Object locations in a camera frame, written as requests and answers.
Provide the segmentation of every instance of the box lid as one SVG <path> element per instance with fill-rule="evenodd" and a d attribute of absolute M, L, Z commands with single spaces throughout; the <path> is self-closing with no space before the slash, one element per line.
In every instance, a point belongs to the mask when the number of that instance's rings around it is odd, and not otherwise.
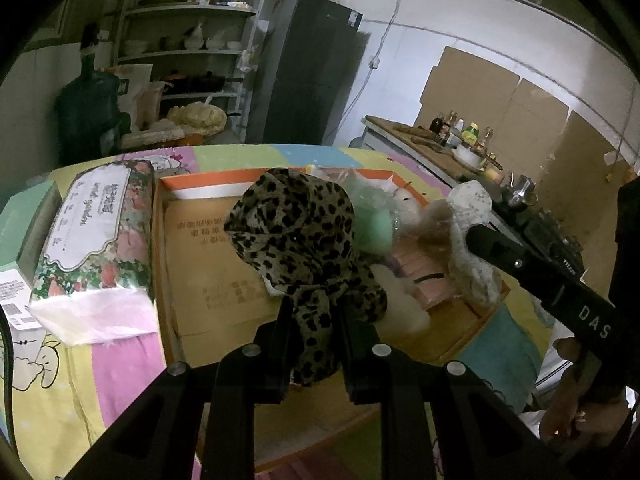
<path fill-rule="evenodd" d="M 55 185 L 47 180 L 12 196 L 4 206 L 0 213 L 0 269 L 20 257 L 31 221 L 49 190 Z"/>

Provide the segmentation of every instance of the white label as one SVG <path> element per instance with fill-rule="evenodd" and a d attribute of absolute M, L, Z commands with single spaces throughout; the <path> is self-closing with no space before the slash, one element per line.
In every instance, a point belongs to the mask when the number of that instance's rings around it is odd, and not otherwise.
<path fill-rule="evenodd" d="M 50 262 L 69 272 L 116 239 L 130 172 L 118 164 L 100 166 L 74 182 L 44 251 Z"/>
<path fill-rule="evenodd" d="M 16 269 L 0 272 L 0 304 L 7 321 L 16 330 L 42 327 L 29 313 L 30 298 L 31 287 L 24 281 L 20 272 Z"/>

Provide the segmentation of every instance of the shelving unit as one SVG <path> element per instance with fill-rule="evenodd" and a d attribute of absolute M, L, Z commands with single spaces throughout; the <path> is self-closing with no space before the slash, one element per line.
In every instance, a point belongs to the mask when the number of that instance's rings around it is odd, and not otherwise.
<path fill-rule="evenodd" d="M 146 7 L 138 6 L 137 1 L 124 0 L 114 43 L 114 64 L 154 62 L 154 78 L 176 70 L 190 76 L 202 75 L 205 72 L 230 78 L 245 76 L 237 68 L 237 61 L 244 50 L 159 50 L 158 41 L 163 36 L 171 38 L 172 41 L 180 40 L 184 31 L 196 25 L 198 19 L 204 18 L 209 30 L 234 30 L 237 37 L 225 40 L 241 41 L 245 49 L 251 49 L 255 43 L 258 17 L 265 0 L 250 0 L 250 9 L 216 5 L 218 0 L 207 6 L 188 3 Z M 138 56 L 125 56 L 121 49 L 127 39 L 148 41 L 148 48 L 156 51 Z M 162 101 L 204 100 L 209 95 L 210 92 L 170 94 L 164 95 Z M 232 114 L 229 122 L 239 142 L 244 142 L 245 127 L 242 120 L 246 118 L 249 102 L 250 92 L 245 88 L 244 82 L 235 83 L 232 88 L 214 94 L 214 104 Z"/>

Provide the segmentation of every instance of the silver kettle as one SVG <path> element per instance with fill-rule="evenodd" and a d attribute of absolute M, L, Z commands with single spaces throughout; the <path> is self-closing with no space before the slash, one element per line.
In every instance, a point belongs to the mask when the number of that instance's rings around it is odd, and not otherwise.
<path fill-rule="evenodd" d="M 533 191 L 535 182 L 526 175 L 517 179 L 513 171 L 509 173 L 509 183 L 502 189 L 502 201 L 513 211 L 524 211 L 528 206 L 538 203 L 538 196 Z"/>

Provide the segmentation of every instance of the wooden countertop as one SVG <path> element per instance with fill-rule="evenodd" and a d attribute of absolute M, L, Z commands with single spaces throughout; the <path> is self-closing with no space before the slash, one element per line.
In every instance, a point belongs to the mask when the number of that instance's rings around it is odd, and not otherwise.
<path fill-rule="evenodd" d="M 382 128 L 389 135 L 392 135 L 396 139 L 401 140 L 407 146 L 409 146 L 412 150 L 415 150 L 416 152 L 420 153 L 422 156 L 424 156 L 429 161 L 431 161 L 441 171 L 449 175 L 455 181 L 460 182 L 463 179 L 463 177 L 465 177 L 467 180 L 471 180 L 473 179 L 473 177 L 477 176 L 475 173 L 473 173 L 472 171 L 469 171 L 467 168 L 459 164 L 450 153 L 438 153 L 432 150 L 431 148 L 429 148 L 428 146 L 414 143 L 411 140 L 414 134 L 400 132 L 399 130 L 396 129 L 396 127 L 400 123 L 396 123 L 394 121 L 388 121 L 386 119 L 382 119 L 380 117 L 374 117 L 370 115 L 365 116 L 365 119 L 371 122 L 372 124 L 375 124 L 379 128 Z M 427 135 L 428 133 L 428 130 L 420 131 L 420 129 L 413 128 L 412 126 L 407 126 L 406 124 L 404 126 L 412 130 L 415 130 L 416 134 L 420 134 L 423 132 L 424 135 Z"/>

